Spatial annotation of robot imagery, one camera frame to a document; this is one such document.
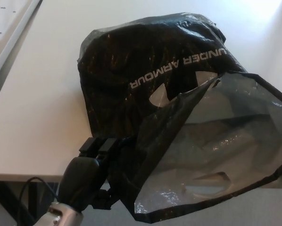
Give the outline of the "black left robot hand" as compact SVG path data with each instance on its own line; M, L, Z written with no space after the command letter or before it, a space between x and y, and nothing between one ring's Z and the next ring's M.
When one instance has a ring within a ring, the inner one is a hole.
M117 138L88 138L79 149L79 156L70 161L64 172L58 201L78 212L89 205L95 209L109 210L111 192L101 187L122 144L123 140Z

